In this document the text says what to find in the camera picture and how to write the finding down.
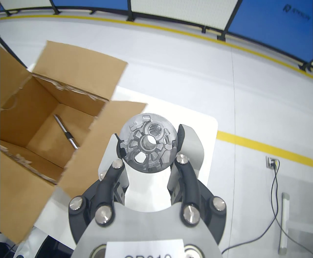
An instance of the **black cable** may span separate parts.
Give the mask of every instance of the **black cable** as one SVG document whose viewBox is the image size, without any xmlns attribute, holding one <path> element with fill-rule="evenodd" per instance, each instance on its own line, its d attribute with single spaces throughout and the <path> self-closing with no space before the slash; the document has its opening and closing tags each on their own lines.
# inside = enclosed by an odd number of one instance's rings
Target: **black cable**
<svg viewBox="0 0 313 258">
<path fill-rule="evenodd" d="M 276 180 L 276 185 L 278 185 L 278 183 L 277 183 L 277 177 L 276 177 L 276 174 L 275 174 L 275 179 L 274 180 Z M 272 196 L 271 196 L 271 205 L 272 205 L 272 211 L 273 211 L 273 213 L 274 213 L 274 207 L 273 207 L 273 200 L 272 200 Z M 278 196 L 277 196 L 277 191 L 276 191 L 276 205 L 277 205 L 277 207 L 278 207 Z M 282 229 L 282 227 L 281 227 L 281 225 L 280 225 L 280 223 L 279 223 L 279 221 L 278 221 L 278 219 L 276 218 L 276 216 L 275 216 L 275 220 L 276 220 L 276 222 L 277 222 L 277 224 L 278 224 L 278 226 L 280 227 L 280 229 L 281 229 L 281 231 L 292 241 L 292 242 L 294 242 L 295 244 L 297 244 L 298 246 L 301 246 L 303 249 L 305 249 L 306 251 L 308 251 L 310 254 L 312 254 L 313 255 L 313 252 L 311 251 L 311 250 L 309 250 L 308 248 L 306 248 L 305 246 L 303 246 L 302 244 L 300 244 L 300 243 L 298 243 L 297 241 L 295 241 L 294 239 L 292 239 L 283 229 Z"/>
<path fill-rule="evenodd" d="M 7 251 L 7 253 L 5 254 L 5 256 L 4 256 L 3 258 L 5 258 L 5 257 L 7 257 L 7 256 L 8 256 L 8 254 L 12 251 L 12 249 L 14 248 L 14 246 L 15 246 L 15 245 L 13 245 L 13 246 L 10 248 L 10 250 L 9 250 L 9 251 Z"/>
<path fill-rule="evenodd" d="M 272 211 L 273 211 L 273 214 L 274 214 L 274 219 L 271 221 L 270 225 L 267 227 L 267 229 L 264 231 L 264 233 L 262 235 L 260 235 L 259 237 L 253 239 L 253 240 L 250 240 L 250 241 L 247 241 L 247 242 L 243 242 L 243 243 L 240 243 L 240 244 L 236 244 L 236 245 L 232 245 L 228 248 L 226 248 L 222 254 L 229 250 L 229 249 L 232 249 L 232 248 L 235 248 L 235 247 L 238 247 L 238 246 L 241 246 L 241 245 L 245 245 L 245 244 L 249 244 L 249 243 L 252 243 L 252 242 L 255 242 L 257 240 L 259 240 L 262 236 L 265 235 L 265 233 L 269 230 L 269 228 L 271 227 L 271 225 L 273 224 L 273 222 L 276 220 L 278 226 L 280 227 L 281 231 L 292 241 L 294 242 L 295 244 L 301 246 L 303 249 L 305 249 L 306 251 L 308 251 L 309 253 L 311 253 L 313 255 L 313 252 L 310 251 L 308 248 L 306 248 L 305 246 L 303 246 L 302 244 L 298 243 L 297 241 L 295 241 L 294 239 L 292 239 L 281 227 L 279 221 L 277 220 L 277 214 L 278 214 L 278 182 L 277 182 L 277 173 L 278 173 L 278 170 L 279 170 L 279 167 L 280 167 L 280 162 L 278 160 L 278 168 L 276 170 L 276 163 L 273 164 L 273 168 L 274 168 L 274 171 L 275 171 L 275 177 L 274 177 L 274 180 L 273 180 L 273 183 L 272 183 L 272 188 L 271 188 L 271 206 L 272 206 Z M 276 205 L 277 205 L 277 209 L 276 209 L 276 213 L 274 211 L 274 207 L 273 207 L 273 186 L 274 186 L 274 182 L 276 182 L 276 193 L 275 193 L 275 197 L 276 197 Z"/>
<path fill-rule="evenodd" d="M 274 180 L 273 180 L 272 188 L 271 188 L 271 199 L 272 199 L 273 187 L 274 187 L 276 175 L 277 175 L 278 170 L 279 170 L 279 166 L 278 166 L 277 171 L 276 171 L 276 164 L 273 164 L 274 171 L 275 171 L 275 178 L 274 178 Z M 276 195 L 277 195 L 277 188 L 278 188 L 278 184 L 277 184 L 277 180 L 276 180 Z M 225 253 L 225 252 L 226 252 L 227 250 L 229 250 L 229 249 L 232 249 L 232 248 L 235 248 L 235 247 L 238 247 L 238 246 L 241 246 L 241 245 L 250 244 L 250 243 L 253 243 L 253 242 L 259 240 L 261 237 L 263 237 L 263 236 L 266 234 L 266 232 L 269 230 L 269 228 L 271 227 L 271 225 L 274 223 L 274 221 L 275 221 L 275 219 L 276 219 L 276 217 L 277 217 L 277 214 L 278 214 L 278 205 L 277 205 L 276 213 L 274 213 L 274 218 L 272 219 L 270 225 L 266 228 L 266 230 L 263 232 L 262 235 L 258 236 L 257 238 L 254 238 L 254 239 L 252 239 L 252 240 L 250 240 L 250 241 L 246 241 L 246 242 L 242 242 L 242 243 L 240 243 L 240 244 L 236 244 L 236 245 L 229 246 L 229 247 L 227 247 L 225 250 L 223 250 L 222 254 Z"/>
</svg>

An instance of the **center hole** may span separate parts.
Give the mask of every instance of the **center hole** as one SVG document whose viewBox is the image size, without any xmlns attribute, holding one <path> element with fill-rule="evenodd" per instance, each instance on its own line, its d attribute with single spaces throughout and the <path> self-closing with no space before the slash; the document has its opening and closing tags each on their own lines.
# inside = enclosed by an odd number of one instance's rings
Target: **center hole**
<svg viewBox="0 0 313 258">
<path fill-rule="evenodd" d="M 135 156 L 135 160 L 138 163 L 144 163 L 146 160 L 146 155 L 141 151 Z"/>
<path fill-rule="evenodd" d="M 153 150 L 157 146 L 156 139 L 151 135 L 145 135 L 141 139 L 141 145 L 143 149 Z"/>
<path fill-rule="evenodd" d="M 148 135 L 147 136 L 147 139 L 148 139 L 148 141 L 150 142 L 150 143 L 152 143 L 152 144 L 156 144 L 157 142 L 156 142 L 156 139 L 152 136 L 152 135 Z"/>
</svg>

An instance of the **blue wall panel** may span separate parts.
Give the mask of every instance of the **blue wall panel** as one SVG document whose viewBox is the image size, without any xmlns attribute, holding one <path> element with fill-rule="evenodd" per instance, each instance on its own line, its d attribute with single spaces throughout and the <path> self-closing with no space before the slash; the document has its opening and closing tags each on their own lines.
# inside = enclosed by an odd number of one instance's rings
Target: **blue wall panel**
<svg viewBox="0 0 313 258">
<path fill-rule="evenodd" d="M 229 32 L 313 58 L 313 0 L 243 0 Z"/>
<path fill-rule="evenodd" d="M 127 0 L 53 0 L 56 6 L 83 6 L 127 10 Z"/>
</svg>

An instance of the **black frame post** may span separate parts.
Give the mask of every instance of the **black frame post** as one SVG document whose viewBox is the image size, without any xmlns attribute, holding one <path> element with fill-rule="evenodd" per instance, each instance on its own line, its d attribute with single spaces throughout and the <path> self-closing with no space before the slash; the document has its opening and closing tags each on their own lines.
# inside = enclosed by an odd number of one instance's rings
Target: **black frame post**
<svg viewBox="0 0 313 258">
<path fill-rule="evenodd" d="M 135 20 L 135 18 L 134 18 L 134 14 L 131 10 L 131 0 L 127 0 L 127 9 L 128 9 L 127 21 L 133 22 Z"/>
<path fill-rule="evenodd" d="M 225 35 L 228 33 L 229 27 L 232 24 L 232 22 L 233 22 L 233 20 L 234 20 L 234 18 L 236 16 L 236 13 L 237 13 L 241 3 L 242 3 L 242 0 L 238 0 L 237 4 L 235 5 L 235 8 L 234 8 L 234 10 L 232 12 L 232 15 L 230 16 L 230 18 L 229 18 L 229 20 L 228 20 L 228 22 L 226 24 L 225 29 L 223 30 L 223 32 L 222 32 L 222 34 L 220 36 L 217 36 L 217 39 L 225 41 Z"/>
<path fill-rule="evenodd" d="M 299 65 L 299 68 L 302 71 L 305 71 L 306 69 L 308 69 L 308 71 L 311 72 L 312 71 L 311 70 L 312 63 L 313 63 L 313 59 L 307 63 L 303 63 L 302 65 Z"/>
<path fill-rule="evenodd" d="M 8 51 L 8 53 L 10 53 L 16 60 L 18 60 L 18 62 L 22 66 L 27 68 L 27 66 L 21 61 L 21 59 L 18 58 L 18 56 L 12 51 L 12 49 L 9 48 L 9 46 L 4 42 L 4 40 L 1 37 L 0 37 L 0 44 L 5 48 L 6 51 Z"/>
<path fill-rule="evenodd" d="M 55 7 L 53 0 L 49 0 L 55 15 L 59 15 L 61 12 Z"/>
<path fill-rule="evenodd" d="M 6 10 L 6 9 L 3 7 L 3 5 L 2 5 L 1 3 L 0 3 L 0 5 L 2 6 L 3 11 L 7 14 L 8 17 L 12 15 L 8 10 Z"/>
</svg>

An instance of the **metal gear part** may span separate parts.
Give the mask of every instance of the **metal gear part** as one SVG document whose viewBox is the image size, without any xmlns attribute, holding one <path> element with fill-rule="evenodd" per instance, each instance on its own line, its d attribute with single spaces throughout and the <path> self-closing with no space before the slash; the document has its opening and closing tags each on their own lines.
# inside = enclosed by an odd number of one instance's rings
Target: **metal gear part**
<svg viewBox="0 0 313 258">
<path fill-rule="evenodd" d="M 143 173 L 156 173 L 173 163 L 177 154 L 177 132 L 164 117 L 144 113 L 129 119 L 123 126 L 120 148 L 125 162 Z"/>
</svg>

